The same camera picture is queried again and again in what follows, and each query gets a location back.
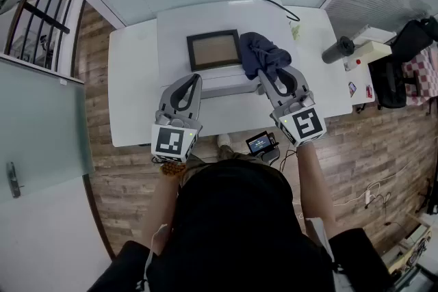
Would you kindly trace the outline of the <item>beige foam block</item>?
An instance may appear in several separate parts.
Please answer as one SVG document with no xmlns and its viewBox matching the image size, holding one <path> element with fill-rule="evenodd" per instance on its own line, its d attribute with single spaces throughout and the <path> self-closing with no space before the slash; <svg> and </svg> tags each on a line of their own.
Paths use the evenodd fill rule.
<svg viewBox="0 0 438 292">
<path fill-rule="evenodd" d="M 368 41 L 354 51 L 351 58 L 353 60 L 359 59 L 365 64 L 387 57 L 392 54 L 391 47 L 375 41 Z"/>
</svg>

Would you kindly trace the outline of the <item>person's black shirt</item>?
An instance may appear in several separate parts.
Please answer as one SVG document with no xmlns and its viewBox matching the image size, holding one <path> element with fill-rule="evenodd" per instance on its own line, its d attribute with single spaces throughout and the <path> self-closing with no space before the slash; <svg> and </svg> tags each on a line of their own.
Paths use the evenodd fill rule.
<svg viewBox="0 0 438 292">
<path fill-rule="evenodd" d="M 207 166 L 179 192 L 161 254 L 134 241 L 89 292 L 388 292 L 391 276 L 364 230 L 304 235 L 292 191 L 277 170 L 241 160 Z"/>
</svg>

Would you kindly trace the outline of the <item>white side table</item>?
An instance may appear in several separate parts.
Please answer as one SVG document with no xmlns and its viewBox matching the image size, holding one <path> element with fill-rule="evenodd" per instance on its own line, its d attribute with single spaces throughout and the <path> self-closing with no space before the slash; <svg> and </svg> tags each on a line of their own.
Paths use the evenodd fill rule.
<svg viewBox="0 0 438 292">
<path fill-rule="evenodd" d="M 357 88 L 353 97 L 350 97 L 350 101 L 352 105 L 363 105 L 366 103 L 372 103 L 375 101 L 376 94 L 374 92 L 368 64 L 365 64 L 363 62 L 357 64 L 356 60 L 353 60 L 351 56 L 343 58 L 347 83 L 349 84 L 350 82 L 353 82 Z M 373 98 L 367 98 L 365 90 L 367 85 L 370 85 L 373 89 Z"/>
</svg>

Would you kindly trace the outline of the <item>red white checkered cloth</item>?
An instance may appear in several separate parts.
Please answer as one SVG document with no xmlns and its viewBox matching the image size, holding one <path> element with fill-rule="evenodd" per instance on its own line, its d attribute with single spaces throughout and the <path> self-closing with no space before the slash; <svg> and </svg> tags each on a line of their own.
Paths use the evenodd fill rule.
<svg viewBox="0 0 438 292">
<path fill-rule="evenodd" d="M 438 97 L 438 43 L 420 51 L 413 59 L 402 65 L 407 105 L 422 105 Z"/>
</svg>

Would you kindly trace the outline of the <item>person's olive trousers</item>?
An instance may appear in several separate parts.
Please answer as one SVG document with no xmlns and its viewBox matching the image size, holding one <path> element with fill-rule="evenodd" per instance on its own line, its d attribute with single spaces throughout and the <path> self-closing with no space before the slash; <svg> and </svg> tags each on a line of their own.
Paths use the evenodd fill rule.
<svg viewBox="0 0 438 292">
<path fill-rule="evenodd" d="M 224 160 L 231 160 L 231 159 L 239 159 L 243 161 L 249 161 L 251 163 L 261 164 L 261 165 L 268 165 L 265 161 L 261 160 L 259 157 L 255 157 L 252 155 L 246 155 L 239 152 L 234 152 L 232 147 L 224 145 L 219 147 L 218 152 L 218 160 L 224 161 Z M 204 166 L 209 166 L 210 163 L 204 162 L 197 156 L 191 154 L 186 162 L 186 168 L 187 170 L 192 170 L 195 168 L 200 168 Z"/>
</svg>

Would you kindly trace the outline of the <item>person's right forearm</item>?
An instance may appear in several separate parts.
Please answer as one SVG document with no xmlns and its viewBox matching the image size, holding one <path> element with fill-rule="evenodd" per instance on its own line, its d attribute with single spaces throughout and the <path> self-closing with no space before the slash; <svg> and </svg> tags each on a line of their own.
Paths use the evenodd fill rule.
<svg viewBox="0 0 438 292">
<path fill-rule="evenodd" d="M 335 219 L 335 208 L 329 188 L 324 180 L 322 168 L 313 143 L 309 142 L 297 148 L 298 174 L 300 181 L 300 203 L 306 219 L 305 226 L 309 236 L 310 226 L 307 219 L 320 218 L 329 239 L 339 233 Z"/>
</svg>

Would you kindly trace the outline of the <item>light wooden rack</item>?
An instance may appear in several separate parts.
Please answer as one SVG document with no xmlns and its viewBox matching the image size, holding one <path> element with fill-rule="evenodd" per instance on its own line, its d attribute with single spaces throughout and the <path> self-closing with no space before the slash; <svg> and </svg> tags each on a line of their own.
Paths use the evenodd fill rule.
<svg viewBox="0 0 438 292">
<path fill-rule="evenodd" d="M 432 227 L 417 217 L 411 215 L 410 218 L 415 222 L 415 228 L 411 231 L 399 223 L 391 223 L 403 229 L 406 235 L 382 255 L 382 260 L 395 282 L 416 266 L 432 240 Z"/>
</svg>

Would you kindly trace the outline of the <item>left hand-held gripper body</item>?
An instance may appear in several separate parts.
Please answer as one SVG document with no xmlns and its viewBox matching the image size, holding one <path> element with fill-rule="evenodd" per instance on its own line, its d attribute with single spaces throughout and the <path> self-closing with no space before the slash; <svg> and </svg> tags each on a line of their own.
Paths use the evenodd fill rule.
<svg viewBox="0 0 438 292">
<path fill-rule="evenodd" d="M 200 107 L 177 111 L 162 105 L 155 112 L 151 129 L 151 153 L 160 161 L 185 163 L 203 128 L 198 121 Z"/>
</svg>

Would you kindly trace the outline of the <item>white flat box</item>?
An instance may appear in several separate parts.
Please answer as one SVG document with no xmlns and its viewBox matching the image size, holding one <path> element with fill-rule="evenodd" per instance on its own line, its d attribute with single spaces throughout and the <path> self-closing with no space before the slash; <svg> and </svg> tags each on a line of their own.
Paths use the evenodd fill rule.
<svg viewBox="0 0 438 292">
<path fill-rule="evenodd" d="M 188 37 L 219 32 L 229 36 L 256 32 L 265 36 L 299 62 L 287 14 L 279 6 L 263 0 L 205 3 L 166 10 L 157 15 L 159 87 L 165 89 L 178 79 L 192 74 Z M 226 66 L 200 69 L 202 98 L 254 92 L 259 80 L 247 79 L 242 65 L 231 60 Z"/>
</svg>

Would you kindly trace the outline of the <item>black framed picture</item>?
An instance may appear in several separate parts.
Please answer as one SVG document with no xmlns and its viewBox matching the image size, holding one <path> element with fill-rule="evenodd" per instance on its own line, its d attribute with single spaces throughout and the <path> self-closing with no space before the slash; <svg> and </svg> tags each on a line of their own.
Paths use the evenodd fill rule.
<svg viewBox="0 0 438 292">
<path fill-rule="evenodd" d="M 192 72 L 242 63 L 236 29 L 191 35 L 186 41 Z"/>
</svg>

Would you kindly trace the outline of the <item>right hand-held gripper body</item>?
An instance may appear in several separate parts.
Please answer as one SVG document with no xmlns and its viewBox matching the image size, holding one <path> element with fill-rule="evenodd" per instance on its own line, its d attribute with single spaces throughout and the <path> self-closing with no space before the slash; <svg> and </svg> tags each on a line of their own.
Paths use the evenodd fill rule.
<svg viewBox="0 0 438 292">
<path fill-rule="evenodd" d="M 325 121 L 319 114 L 313 92 L 306 92 L 275 107 L 270 117 L 295 147 L 319 139 L 326 133 Z"/>
</svg>

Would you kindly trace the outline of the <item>person's left forearm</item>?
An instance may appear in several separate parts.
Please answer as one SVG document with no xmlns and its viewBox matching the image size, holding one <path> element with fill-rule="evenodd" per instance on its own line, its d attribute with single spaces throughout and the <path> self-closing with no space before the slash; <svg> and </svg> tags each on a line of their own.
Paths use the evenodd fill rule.
<svg viewBox="0 0 438 292">
<path fill-rule="evenodd" d="M 185 166 L 164 163 L 160 178 L 149 202 L 142 226 L 141 242 L 156 255 L 160 255 L 168 237 L 175 213 L 177 195 Z"/>
</svg>

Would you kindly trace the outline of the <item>dark blue cloth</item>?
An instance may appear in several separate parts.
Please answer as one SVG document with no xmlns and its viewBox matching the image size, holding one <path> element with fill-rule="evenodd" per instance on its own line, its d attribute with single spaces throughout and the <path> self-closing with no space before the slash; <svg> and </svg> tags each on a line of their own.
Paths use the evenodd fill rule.
<svg viewBox="0 0 438 292">
<path fill-rule="evenodd" d="M 276 70 L 289 66 L 292 62 L 288 51 L 256 32 L 240 35 L 240 52 L 242 68 L 249 80 L 257 78 L 258 71 L 261 70 L 272 81 L 276 81 Z"/>
</svg>

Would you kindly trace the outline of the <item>black metal railing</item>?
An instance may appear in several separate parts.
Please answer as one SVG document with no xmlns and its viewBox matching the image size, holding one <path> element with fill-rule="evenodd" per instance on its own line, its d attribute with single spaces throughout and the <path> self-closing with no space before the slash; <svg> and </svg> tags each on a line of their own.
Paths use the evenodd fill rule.
<svg viewBox="0 0 438 292">
<path fill-rule="evenodd" d="M 0 0 L 0 53 L 74 76 L 84 0 Z"/>
</svg>

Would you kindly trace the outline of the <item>black office chair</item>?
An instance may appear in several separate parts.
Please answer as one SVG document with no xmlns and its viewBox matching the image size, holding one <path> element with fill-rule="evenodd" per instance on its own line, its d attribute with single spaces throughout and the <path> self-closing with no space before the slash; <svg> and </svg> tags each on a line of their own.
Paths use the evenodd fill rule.
<svg viewBox="0 0 438 292">
<path fill-rule="evenodd" d="M 437 40 L 438 21 L 435 17 L 411 20 L 390 44 L 391 54 L 368 64 L 379 109 L 398 109 L 407 105 L 405 85 L 413 83 L 419 88 L 420 81 L 417 77 L 405 78 L 402 65 Z"/>
</svg>

